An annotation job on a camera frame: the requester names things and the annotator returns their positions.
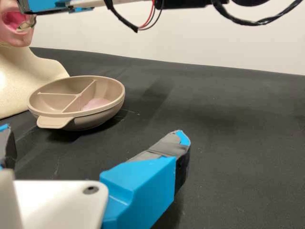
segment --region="black table surface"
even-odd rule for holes
[[[126,99],[114,118],[89,131],[39,129],[29,112],[1,120],[15,133],[17,179],[98,180],[182,129],[192,142],[189,176],[153,228],[305,226],[305,77],[32,50],[71,76],[120,80]]]

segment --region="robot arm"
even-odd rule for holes
[[[123,16],[121,16],[114,8],[115,4],[136,2],[141,0],[17,0],[19,4],[20,11],[25,14],[34,15],[44,15],[53,14],[59,12],[82,12],[93,10],[95,7],[107,6],[109,10],[125,25],[130,27],[133,31],[138,32],[138,30],[146,30],[151,28],[159,19],[162,10],[166,9],[186,9],[186,8],[203,8],[207,5],[213,5],[215,9],[227,19],[233,21],[234,23],[247,26],[260,26],[269,24],[283,15],[290,12],[303,0],[294,0],[286,9],[278,13],[275,16],[267,17],[258,21],[248,21],[239,19],[231,14],[229,14],[223,4],[228,4],[229,0],[152,0],[152,10],[160,10],[159,16],[155,20],[152,26],[149,23],[152,21],[154,13],[150,14],[147,22],[143,26],[136,26],[129,21],[127,21]],[[268,2],[269,0],[232,0],[234,3],[241,6],[257,6]]]

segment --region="beige mannequin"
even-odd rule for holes
[[[27,98],[42,85],[69,77],[55,60],[35,56],[28,47],[0,46],[0,119],[27,110]]]
[[[58,61],[39,58],[27,47],[33,28],[15,29],[23,17],[16,0],[0,0],[0,119],[26,111],[27,98],[37,88],[69,77]]]

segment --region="beige bowl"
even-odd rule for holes
[[[34,91],[28,108],[40,128],[84,130],[99,126],[122,107],[124,85],[103,76],[74,76]]]

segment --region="blue robot part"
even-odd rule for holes
[[[93,10],[93,7],[67,7],[66,2],[69,2],[69,0],[17,0],[17,2],[20,11],[26,14],[43,15],[58,12],[74,13]]]
[[[174,199],[175,157],[122,163],[101,173],[109,190],[102,229],[150,228]]]
[[[15,168],[17,150],[15,137],[8,124],[0,126],[0,166]]]
[[[149,229],[184,184],[190,158],[189,138],[178,130],[100,174],[109,189],[102,229]]]

